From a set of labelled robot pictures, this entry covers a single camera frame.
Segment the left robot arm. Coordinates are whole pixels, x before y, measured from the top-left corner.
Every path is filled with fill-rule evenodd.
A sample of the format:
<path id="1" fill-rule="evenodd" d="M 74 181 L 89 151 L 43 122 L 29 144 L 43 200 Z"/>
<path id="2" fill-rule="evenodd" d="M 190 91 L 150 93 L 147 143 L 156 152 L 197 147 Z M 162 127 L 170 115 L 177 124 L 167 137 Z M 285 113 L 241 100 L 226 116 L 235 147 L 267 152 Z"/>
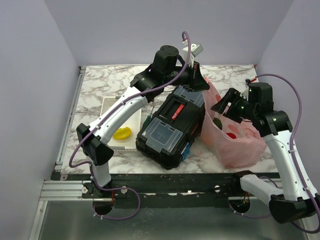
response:
<path id="1" fill-rule="evenodd" d="M 195 57 L 203 51 L 200 43 L 184 41 L 183 55 L 171 45 L 163 45 L 156 52 L 153 62 L 136 74 L 124 94 L 102 116 L 89 125 L 76 128 L 79 144 L 87 156 L 87 164 L 94 184 L 93 191 L 101 198 L 111 191 L 112 180 L 109 160 L 114 151 L 108 146 L 114 133 L 135 112 L 148 105 L 164 88 L 182 85 L 190 92 L 207 90 L 209 85 L 200 72 Z"/>

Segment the red fake apple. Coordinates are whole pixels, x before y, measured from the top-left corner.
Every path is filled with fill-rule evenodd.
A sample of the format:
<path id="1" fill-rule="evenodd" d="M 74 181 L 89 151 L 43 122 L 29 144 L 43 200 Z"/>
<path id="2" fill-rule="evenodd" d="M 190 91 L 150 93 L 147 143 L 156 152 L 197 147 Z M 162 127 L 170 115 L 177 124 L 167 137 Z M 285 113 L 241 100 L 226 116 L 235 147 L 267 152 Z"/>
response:
<path id="1" fill-rule="evenodd" d="M 232 132 L 227 132 L 226 133 L 231 139 L 236 139 L 237 138 L 237 136 L 234 134 L 234 133 L 232 133 Z"/>

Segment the pink plastic bag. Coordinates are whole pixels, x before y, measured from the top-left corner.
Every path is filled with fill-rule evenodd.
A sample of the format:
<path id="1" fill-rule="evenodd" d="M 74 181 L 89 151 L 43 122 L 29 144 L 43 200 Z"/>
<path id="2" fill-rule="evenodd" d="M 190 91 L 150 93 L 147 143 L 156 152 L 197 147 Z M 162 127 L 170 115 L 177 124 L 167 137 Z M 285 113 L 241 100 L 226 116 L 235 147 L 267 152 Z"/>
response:
<path id="1" fill-rule="evenodd" d="M 254 166 L 267 149 L 258 130 L 249 122 L 237 123 L 211 110 L 222 97 L 208 78 L 208 90 L 202 92 L 204 99 L 204 120 L 200 139 L 215 154 L 220 164 L 227 169 L 249 168 Z M 213 119 L 219 118 L 223 129 L 220 130 Z M 227 133 L 236 135 L 230 138 Z"/>

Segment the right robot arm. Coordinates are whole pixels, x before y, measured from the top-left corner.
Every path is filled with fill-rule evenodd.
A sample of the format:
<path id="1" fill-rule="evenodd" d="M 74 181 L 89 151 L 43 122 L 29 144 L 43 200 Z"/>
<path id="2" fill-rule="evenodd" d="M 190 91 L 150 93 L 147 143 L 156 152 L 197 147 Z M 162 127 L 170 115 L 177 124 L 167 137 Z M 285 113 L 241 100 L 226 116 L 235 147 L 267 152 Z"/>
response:
<path id="1" fill-rule="evenodd" d="M 308 218 L 320 213 L 320 195 L 311 183 L 292 139 L 293 126 L 288 115 L 274 110 L 273 88 L 264 82 L 249 82 L 248 96 L 230 88 L 211 107 L 237 123 L 251 121 L 274 158 L 282 188 L 266 183 L 253 173 L 244 171 L 230 183 L 230 191 L 241 196 L 248 192 L 269 208 L 280 224 Z"/>

